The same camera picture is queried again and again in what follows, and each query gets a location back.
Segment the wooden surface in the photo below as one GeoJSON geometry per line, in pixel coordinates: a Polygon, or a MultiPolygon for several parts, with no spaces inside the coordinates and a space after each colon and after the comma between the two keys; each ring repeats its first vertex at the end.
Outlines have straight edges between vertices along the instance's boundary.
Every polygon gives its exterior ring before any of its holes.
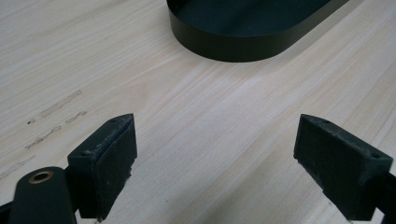
{"type": "Polygon", "coordinates": [[[274,58],[221,63],[174,39],[165,0],[3,0],[0,204],[134,113],[138,158],[104,223],[348,223],[292,157],[297,125],[396,158],[395,24],[396,1],[351,0],[274,58]]]}

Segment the scratch mark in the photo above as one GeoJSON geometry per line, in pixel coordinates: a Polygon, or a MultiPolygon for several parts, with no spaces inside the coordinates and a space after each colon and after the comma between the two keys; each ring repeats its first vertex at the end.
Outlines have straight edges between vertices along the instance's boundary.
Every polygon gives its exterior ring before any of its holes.
{"type": "Polygon", "coordinates": [[[33,143],[27,145],[25,148],[26,148],[26,149],[30,149],[31,147],[34,147],[35,145],[41,143],[41,142],[44,141],[46,138],[48,138],[52,133],[56,133],[56,132],[60,131],[61,129],[62,129],[61,126],[58,126],[58,127],[53,128],[53,129],[52,129],[49,133],[47,133],[46,135],[44,135],[44,136],[42,136],[42,137],[37,137],[37,139],[36,139],[33,143]]]}
{"type": "Polygon", "coordinates": [[[29,119],[29,121],[27,121],[27,124],[31,124],[31,123],[34,123],[35,122],[35,119],[29,119]]]}
{"type": "Polygon", "coordinates": [[[26,164],[29,161],[31,161],[34,157],[35,157],[35,155],[31,156],[30,158],[28,158],[28,159],[26,159],[24,161],[20,161],[18,163],[13,164],[12,166],[10,166],[6,171],[4,171],[2,174],[0,174],[0,180],[6,178],[10,174],[12,174],[15,171],[19,170],[24,164],[26,164]]]}
{"type": "Polygon", "coordinates": [[[71,123],[71,122],[75,121],[79,116],[84,116],[84,115],[86,115],[87,113],[88,113],[88,111],[81,111],[81,112],[79,112],[78,114],[76,114],[73,118],[68,119],[68,120],[66,121],[66,123],[71,123]]]}
{"type": "Polygon", "coordinates": [[[52,105],[50,108],[43,110],[40,113],[41,118],[44,119],[44,118],[48,117],[50,114],[61,109],[62,107],[64,107],[64,105],[66,105],[67,103],[69,103],[70,101],[72,101],[74,98],[76,98],[78,95],[81,95],[81,94],[82,94],[82,91],[76,91],[73,94],[62,99],[62,101],[56,103],[55,105],[52,105]]]}

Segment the wood grain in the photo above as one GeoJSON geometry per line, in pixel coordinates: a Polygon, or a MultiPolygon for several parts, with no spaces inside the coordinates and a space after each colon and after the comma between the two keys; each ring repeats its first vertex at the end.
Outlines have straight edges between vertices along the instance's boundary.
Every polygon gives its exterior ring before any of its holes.
{"type": "Polygon", "coordinates": [[[134,113],[138,158],[104,223],[348,223],[292,157],[298,120],[396,157],[396,1],[351,0],[255,63],[184,49],[167,13],[164,0],[0,2],[0,204],[134,113]]]}

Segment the black rounded tray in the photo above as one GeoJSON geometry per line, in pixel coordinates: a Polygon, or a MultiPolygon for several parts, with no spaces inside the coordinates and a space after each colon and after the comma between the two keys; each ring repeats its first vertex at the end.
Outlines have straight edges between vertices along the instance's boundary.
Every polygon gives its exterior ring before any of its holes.
{"type": "Polygon", "coordinates": [[[167,0],[176,39],[224,62],[277,55],[348,0],[167,0]]]}

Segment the clamp jaw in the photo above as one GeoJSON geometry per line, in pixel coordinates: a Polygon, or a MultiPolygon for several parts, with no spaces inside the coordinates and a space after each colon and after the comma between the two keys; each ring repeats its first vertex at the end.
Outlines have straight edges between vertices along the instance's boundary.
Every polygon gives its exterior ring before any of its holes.
{"type": "Polygon", "coordinates": [[[68,156],[66,169],[46,167],[18,182],[14,201],[0,207],[0,223],[71,224],[107,217],[137,157],[134,115],[107,121],[68,156]]]}
{"type": "Polygon", "coordinates": [[[371,220],[375,208],[396,223],[393,158],[341,127],[301,115],[294,158],[348,220],[371,220]]]}

